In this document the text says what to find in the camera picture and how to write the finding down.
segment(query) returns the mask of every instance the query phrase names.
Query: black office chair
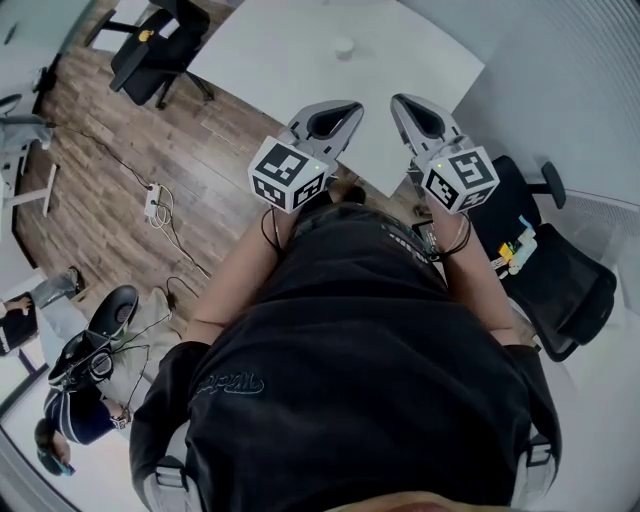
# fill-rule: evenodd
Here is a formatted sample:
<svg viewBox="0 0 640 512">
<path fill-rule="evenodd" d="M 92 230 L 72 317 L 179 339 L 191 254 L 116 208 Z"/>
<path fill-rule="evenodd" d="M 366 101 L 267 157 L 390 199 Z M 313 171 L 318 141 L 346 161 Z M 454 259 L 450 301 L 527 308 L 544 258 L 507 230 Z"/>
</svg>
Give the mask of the black office chair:
<svg viewBox="0 0 640 512">
<path fill-rule="evenodd" d="M 486 203 L 469 210 L 469 217 L 491 260 L 499 257 L 503 243 L 515 242 L 524 231 L 520 216 L 534 227 L 537 249 L 518 274 L 502 279 L 502 285 L 533 324 L 549 357 L 564 361 L 604 327 L 613 309 L 616 277 L 551 224 L 542 224 L 532 193 L 552 194 L 559 208 L 566 201 L 551 163 L 542 169 L 547 181 L 542 185 L 527 185 L 507 156 L 493 163 L 500 185 Z"/>
<path fill-rule="evenodd" d="M 116 12 L 111 10 L 85 38 L 85 46 L 89 46 L 101 30 L 131 34 L 111 61 L 115 74 L 111 89 L 124 89 L 136 105 L 144 105 L 161 89 L 156 108 L 162 110 L 169 88 L 179 75 L 186 73 L 202 92 L 204 101 L 213 100 L 202 80 L 187 71 L 209 29 L 209 15 L 189 0 L 151 0 L 151 3 L 160 10 L 140 27 L 111 21 Z M 172 20 L 179 26 L 165 38 L 160 32 Z"/>
</svg>

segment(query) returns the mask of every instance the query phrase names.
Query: shoe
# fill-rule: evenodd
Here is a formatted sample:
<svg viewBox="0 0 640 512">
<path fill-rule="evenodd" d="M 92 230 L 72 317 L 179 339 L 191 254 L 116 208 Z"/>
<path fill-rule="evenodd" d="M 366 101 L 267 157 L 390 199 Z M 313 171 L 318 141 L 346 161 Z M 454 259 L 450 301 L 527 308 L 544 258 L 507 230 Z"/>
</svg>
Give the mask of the shoe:
<svg viewBox="0 0 640 512">
<path fill-rule="evenodd" d="M 357 203 L 364 204 L 367 200 L 367 193 L 364 191 L 362 187 L 352 187 L 342 198 L 342 202 L 344 203 Z"/>
<path fill-rule="evenodd" d="M 72 283 L 75 284 L 76 293 L 80 293 L 85 288 L 84 278 L 76 267 L 69 267 L 67 269 L 67 275 Z"/>
</svg>

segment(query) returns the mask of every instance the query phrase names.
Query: person sitting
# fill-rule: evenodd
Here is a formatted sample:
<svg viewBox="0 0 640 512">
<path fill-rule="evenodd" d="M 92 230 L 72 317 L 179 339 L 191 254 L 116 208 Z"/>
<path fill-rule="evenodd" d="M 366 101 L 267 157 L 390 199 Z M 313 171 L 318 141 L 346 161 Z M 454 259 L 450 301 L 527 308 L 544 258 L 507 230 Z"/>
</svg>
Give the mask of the person sitting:
<svg viewBox="0 0 640 512">
<path fill-rule="evenodd" d="M 39 116 L 0 117 L 0 152 L 21 148 L 38 140 L 45 151 L 51 146 L 53 127 Z"/>
<path fill-rule="evenodd" d="M 38 460 L 55 476 L 75 473 L 69 442 L 90 445 L 131 421 L 127 408 L 104 397 L 95 387 L 75 393 L 52 389 L 45 401 L 44 415 L 34 431 Z"/>
<path fill-rule="evenodd" d="M 364 199 L 267 211 L 219 265 L 131 427 L 150 510 L 505 512 L 551 485 L 540 358 L 468 217 L 427 197 L 433 254 Z"/>
</svg>

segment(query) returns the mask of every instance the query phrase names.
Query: white wall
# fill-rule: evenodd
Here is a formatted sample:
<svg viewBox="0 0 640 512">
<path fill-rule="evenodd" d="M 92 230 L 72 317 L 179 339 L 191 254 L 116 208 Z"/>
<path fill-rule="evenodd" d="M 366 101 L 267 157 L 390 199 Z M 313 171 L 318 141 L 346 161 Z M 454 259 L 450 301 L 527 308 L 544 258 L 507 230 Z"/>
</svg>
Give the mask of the white wall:
<svg viewBox="0 0 640 512">
<path fill-rule="evenodd" d="M 404 2 L 485 60 L 455 116 L 492 156 L 537 176 L 550 159 L 566 188 L 638 204 L 636 0 Z"/>
</svg>

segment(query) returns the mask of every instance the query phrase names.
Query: black t-shirt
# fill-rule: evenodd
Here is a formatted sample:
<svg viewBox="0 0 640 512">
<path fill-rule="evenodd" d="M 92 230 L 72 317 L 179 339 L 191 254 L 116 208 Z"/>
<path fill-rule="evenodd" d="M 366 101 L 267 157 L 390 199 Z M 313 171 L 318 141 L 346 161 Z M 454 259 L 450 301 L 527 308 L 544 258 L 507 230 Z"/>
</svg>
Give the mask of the black t-shirt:
<svg viewBox="0 0 640 512">
<path fill-rule="evenodd" d="M 31 295 L 25 293 L 11 299 L 11 302 L 19 302 L 23 298 L 30 299 Z M 0 356 L 7 355 L 13 349 L 26 343 L 37 332 L 38 322 L 33 304 L 26 315 L 21 309 L 8 311 L 3 318 L 0 318 Z"/>
<path fill-rule="evenodd" d="M 74 393 L 52 389 L 44 402 L 44 415 L 67 440 L 89 445 L 114 428 L 101 399 L 95 387 Z"/>
<path fill-rule="evenodd" d="M 378 216 L 303 223 L 213 347 L 184 343 L 161 363 L 133 422 L 138 493 L 190 420 L 186 471 L 206 510 L 324 511 L 418 490 L 508 504 L 530 397 L 553 417 L 538 356 L 502 347 L 424 256 Z"/>
</svg>

